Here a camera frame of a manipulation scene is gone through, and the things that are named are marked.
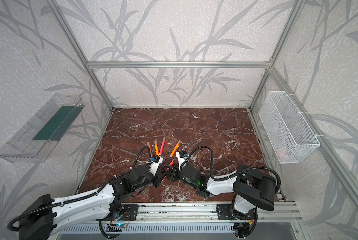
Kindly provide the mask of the pink highlighter pair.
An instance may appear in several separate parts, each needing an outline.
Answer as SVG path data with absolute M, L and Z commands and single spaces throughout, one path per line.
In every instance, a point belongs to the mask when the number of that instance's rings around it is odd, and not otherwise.
M 160 147 L 160 150 L 159 150 L 159 155 L 160 156 L 163 154 L 164 147 L 165 147 L 165 142 L 166 142 L 166 137 L 163 137 L 162 144 L 161 144 L 161 147 Z

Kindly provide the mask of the orange highlighter pair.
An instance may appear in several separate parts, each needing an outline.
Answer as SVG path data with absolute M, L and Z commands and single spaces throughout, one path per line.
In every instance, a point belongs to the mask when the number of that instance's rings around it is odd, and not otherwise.
M 154 146 L 155 146 L 155 153 L 157 156 L 160 156 L 159 147 L 157 140 L 154 140 Z

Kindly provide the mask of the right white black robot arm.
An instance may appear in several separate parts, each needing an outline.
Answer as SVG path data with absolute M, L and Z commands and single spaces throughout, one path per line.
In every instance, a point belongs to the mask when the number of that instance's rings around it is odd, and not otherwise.
M 164 171 L 169 180 L 182 181 L 203 198 L 234 193 L 230 210 L 234 217 L 247 215 L 255 208 L 273 211 L 281 187 L 279 174 L 268 167 L 240 166 L 237 171 L 218 177 L 203 175 L 191 165 L 166 166 Z

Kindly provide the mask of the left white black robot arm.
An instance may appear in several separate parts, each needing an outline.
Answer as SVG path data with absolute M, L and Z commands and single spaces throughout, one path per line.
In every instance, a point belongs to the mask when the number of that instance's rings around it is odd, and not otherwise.
M 148 165 L 139 165 L 91 191 L 55 199 L 43 195 L 11 220 L 8 229 L 18 232 L 20 240 L 46 240 L 80 223 L 118 218 L 124 211 L 123 200 L 145 187 L 159 187 L 165 175 L 162 168 L 152 171 Z

